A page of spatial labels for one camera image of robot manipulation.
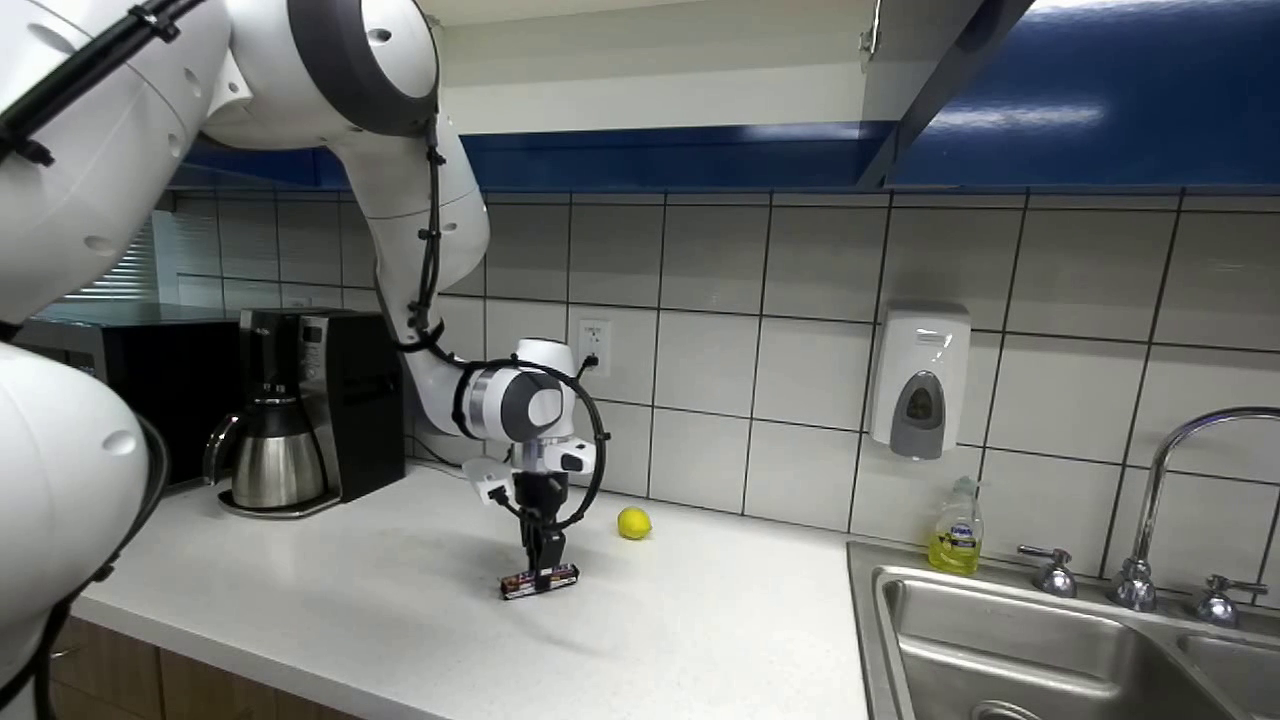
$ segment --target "countertop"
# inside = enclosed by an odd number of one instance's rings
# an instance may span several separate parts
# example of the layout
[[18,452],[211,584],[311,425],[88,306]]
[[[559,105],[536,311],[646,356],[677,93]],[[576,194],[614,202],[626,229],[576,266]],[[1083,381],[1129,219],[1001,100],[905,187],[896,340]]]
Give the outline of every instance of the countertop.
[[845,539],[601,498],[570,534],[584,582],[505,605],[518,521],[467,482],[409,482],[311,521],[170,498],[82,622],[354,715],[864,720]]

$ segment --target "stainless steel sink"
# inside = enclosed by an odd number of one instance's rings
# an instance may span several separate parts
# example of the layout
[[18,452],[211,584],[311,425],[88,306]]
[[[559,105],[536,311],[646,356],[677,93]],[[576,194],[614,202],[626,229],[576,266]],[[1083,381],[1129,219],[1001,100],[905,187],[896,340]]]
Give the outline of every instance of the stainless steel sink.
[[851,543],[877,720],[1280,720],[1280,645]]

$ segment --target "yellow bottle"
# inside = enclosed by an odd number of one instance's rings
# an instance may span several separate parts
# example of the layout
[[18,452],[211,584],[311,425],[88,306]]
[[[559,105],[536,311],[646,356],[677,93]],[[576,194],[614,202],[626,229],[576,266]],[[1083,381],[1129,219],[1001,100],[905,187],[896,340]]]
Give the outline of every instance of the yellow bottle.
[[975,575],[980,555],[986,555],[980,491],[972,476],[961,476],[944,509],[937,512],[926,561],[937,571]]

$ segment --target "white tiled wall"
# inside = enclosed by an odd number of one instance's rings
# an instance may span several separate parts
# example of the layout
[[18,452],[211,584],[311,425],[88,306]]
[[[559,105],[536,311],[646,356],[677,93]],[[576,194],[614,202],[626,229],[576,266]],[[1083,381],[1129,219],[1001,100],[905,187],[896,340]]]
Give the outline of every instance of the white tiled wall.
[[[921,543],[980,476],[990,551],[1060,543],[1103,571],[1170,429],[1280,404],[1275,195],[495,195],[492,218],[488,266],[436,306],[446,344],[505,356],[610,320],[590,390],[630,498]],[[345,195],[176,202],[154,229],[170,301],[376,309]],[[980,328],[937,465],[864,437],[894,301]],[[1280,584],[1280,429],[1223,425],[1171,467],[1158,571]]]

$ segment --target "electrical outlet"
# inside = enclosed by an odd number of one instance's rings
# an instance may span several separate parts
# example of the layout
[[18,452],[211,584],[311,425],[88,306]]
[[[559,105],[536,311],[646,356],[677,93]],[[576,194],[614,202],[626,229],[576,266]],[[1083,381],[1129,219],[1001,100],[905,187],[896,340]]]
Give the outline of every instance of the electrical outlet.
[[576,325],[576,360],[590,360],[590,356],[597,356],[597,370],[590,370],[590,376],[601,376],[601,381],[610,381],[610,370],[614,370],[614,320],[604,320],[604,315],[584,315],[580,325]]

